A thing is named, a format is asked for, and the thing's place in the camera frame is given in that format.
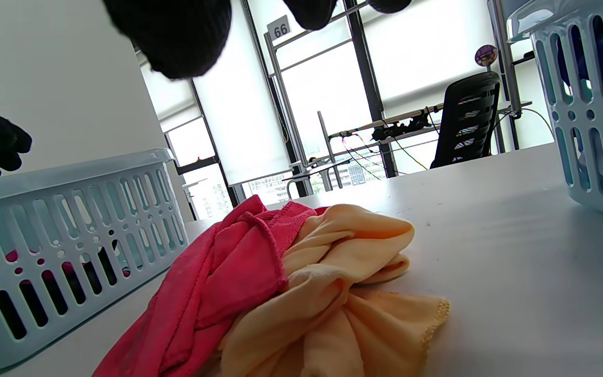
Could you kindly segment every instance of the red towel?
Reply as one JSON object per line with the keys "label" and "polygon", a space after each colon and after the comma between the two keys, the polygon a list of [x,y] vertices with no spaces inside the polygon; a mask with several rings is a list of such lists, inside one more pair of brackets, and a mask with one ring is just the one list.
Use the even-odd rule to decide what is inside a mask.
{"label": "red towel", "polygon": [[94,376],[193,375],[235,317],[287,282],[281,255],[315,210],[288,203],[268,212],[258,196],[201,234],[169,269],[146,312]]}

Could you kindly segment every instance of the white table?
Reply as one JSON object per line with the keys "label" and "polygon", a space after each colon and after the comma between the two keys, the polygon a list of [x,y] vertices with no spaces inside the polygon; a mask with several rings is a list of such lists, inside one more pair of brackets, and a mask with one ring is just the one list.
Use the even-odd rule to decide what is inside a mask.
{"label": "white table", "polygon": [[[603,214],[567,196],[559,160],[550,144],[299,202],[354,203],[417,226],[411,270],[383,289],[450,299],[428,375],[603,376]],[[89,375],[159,284],[5,375]]]}

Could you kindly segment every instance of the black office chair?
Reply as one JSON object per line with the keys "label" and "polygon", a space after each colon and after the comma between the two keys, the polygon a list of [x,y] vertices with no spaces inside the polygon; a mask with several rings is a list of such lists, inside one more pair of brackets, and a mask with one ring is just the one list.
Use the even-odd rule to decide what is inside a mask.
{"label": "black office chair", "polygon": [[479,73],[448,86],[431,168],[490,155],[499,86],[499,75],[495,72]]}

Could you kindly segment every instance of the yellow cloth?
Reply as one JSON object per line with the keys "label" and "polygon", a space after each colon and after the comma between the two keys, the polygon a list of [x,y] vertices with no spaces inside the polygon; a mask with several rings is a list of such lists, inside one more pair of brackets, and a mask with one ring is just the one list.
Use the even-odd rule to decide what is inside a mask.
{"label": "yellow cloth", "polygon": [[419,375],[450,304],[362,285],[402,275],[413,237],[408,222],[353,205],[306,220],[283,255],[287,287],[223,339],[222,375]]}

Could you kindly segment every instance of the laundry basket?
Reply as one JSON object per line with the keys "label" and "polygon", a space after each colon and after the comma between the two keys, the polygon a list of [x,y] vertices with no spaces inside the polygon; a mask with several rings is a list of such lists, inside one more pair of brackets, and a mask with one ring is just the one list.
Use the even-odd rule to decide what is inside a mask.
{"label": "laundry basket", "polygon": [[569,194],[603,212],[603,0],[533,0],[507,26],[533,41]]}
{"label": "laundry basket", "polygon": [[0,368],[171,265],[187,243],[171,160],[159,149],[0,178]]}

